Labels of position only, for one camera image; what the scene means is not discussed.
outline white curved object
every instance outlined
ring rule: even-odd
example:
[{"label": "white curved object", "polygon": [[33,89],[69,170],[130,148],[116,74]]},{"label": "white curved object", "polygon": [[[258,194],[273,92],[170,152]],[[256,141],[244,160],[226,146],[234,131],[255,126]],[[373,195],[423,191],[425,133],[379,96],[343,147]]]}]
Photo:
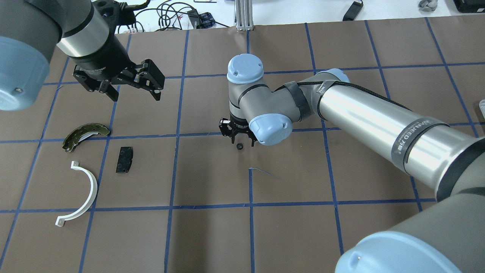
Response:
[{"label": "white curved object", "polygon": [[86,202],[84,202],[84,204],[82,204],[82,206],[78,210],[76,210],[71,214],[57,217],[56,226],[64,226],[65,221],[76,219],[77,217],[81,216],[84,212],[86,212],[89,209],[89,207],[93,204],[94,199],[96,198],[97,182],[93,173],[86,170],[85,168],[79,167],[79,162],[77,161],[71,162],[71,169],[75,171],[83,171],[85,174],[88,175],[89,182],[91,183],[91,190],[89,191],[88,199],[86,199]]}]

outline light blue cap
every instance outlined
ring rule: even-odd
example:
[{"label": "light blue cap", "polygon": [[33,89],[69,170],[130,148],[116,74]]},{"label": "light blue cap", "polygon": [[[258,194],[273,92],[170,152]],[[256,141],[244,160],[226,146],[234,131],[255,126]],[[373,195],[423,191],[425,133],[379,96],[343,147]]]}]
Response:
[{"label": "light blue cap", "polygon": [[332,68],[332,69],[329,69],[329,70],[325,70],[325,71],[320,71],[318,72],[317,74],[319,73],[330,73],[332,75],[334,75],[335,77],[337,77],[341,82],[346,82],[346,83],[350,83],[350,80],[349,80],[349,77],[347,75],[345,75],[345,73],[338,69],[338,68]]},{"label": "light blue cap", "polygon": [[249,122],[249,129],[259,143],[271,146],[282,142],[293,131],[290,118],[282,114],[264,114]]},{"label": "light blue cap", "polygon": [[233,84],[250,84],[261,79],[263,74],[263,62],[252,54],[234,56],[227,66],[227,79]]},{"label": "light blue cap", "polygon": [[49,75],[49,62],[35,48],[0,36],[0,110],[31,106]]},{"label": "light blue cap", "polygon": [[441,252],[409,234],[383,231],[340,257],[335,273],[461,273]]}]

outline robotic arm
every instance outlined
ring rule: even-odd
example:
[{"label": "robotic arm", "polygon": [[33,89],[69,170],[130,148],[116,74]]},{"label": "robotic arm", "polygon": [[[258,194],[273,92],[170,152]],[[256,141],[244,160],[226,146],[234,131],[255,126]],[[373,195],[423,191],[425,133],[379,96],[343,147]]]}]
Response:
[{"label": "robotic arm", "polygon": [[114,36],[118,24],[134,23],[130,14],[148,3],[0,1],[5,24],[0,29],[4,58],[0,64],[0,110],[21,110],[33,104],[49,74],[56,44],[77,64],[73,75],[87,91],[99,91],[117,101],[118,92],[112,85],[128,84],[147,90],[159,101],[164,75],[149,59],[139,65],[130,61]]},{"label": "robotic arm", "polygon": [[438,204],[364,238],[340,258],[336,273],[479,273],[485,268],[485,138],[476,139],[349,83],[339,69],[271,92],[259,58],[241,54],[228,65],[230,119],[238,133],[275,145],[292,123],[312,113],[351,134],[405,173],[435,190]]}]

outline gray cloth object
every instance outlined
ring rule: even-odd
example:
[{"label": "gray cloth object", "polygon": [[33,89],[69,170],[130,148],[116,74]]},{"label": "gray cloth object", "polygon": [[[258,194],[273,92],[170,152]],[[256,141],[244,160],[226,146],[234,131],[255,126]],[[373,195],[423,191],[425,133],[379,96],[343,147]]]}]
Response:
[{"label": "gray cloth object", "polygon": [[421,0],[418,7],[424,12],[435,11],[438,7],[438,0]]}]

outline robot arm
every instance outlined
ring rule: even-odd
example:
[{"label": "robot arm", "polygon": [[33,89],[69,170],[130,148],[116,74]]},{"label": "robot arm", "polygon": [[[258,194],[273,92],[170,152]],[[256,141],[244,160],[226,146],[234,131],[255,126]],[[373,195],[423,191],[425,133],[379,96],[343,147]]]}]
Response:
[{"label": "robot arm", "polygon": [[148,3],[0,1],[0,17],[6,23],[0,30],[0,53],[6,59],[0,65],[0,110],[21,110],[33,104],[49,74],[56,44],[77,64],[73,75],[87,91],[99,91],[117,101],[112,85],[128,84],[160,100],[164,75],[149,59],[139,65],[130,61],[114,36],[117,24],[129,24],[134,17],[127,15]]},{"label": "robot arm", "polygon": [[349,83],[339,69],[271,92],[261,60],[229,62],[230,119],[223,135],[248,134],[275,145],[292,123],[315,113],[434,189],[438,204],[388,231],[364,238],[340,258],[336,273],[482,272],[485,238],[485,138],[411,112]]}]

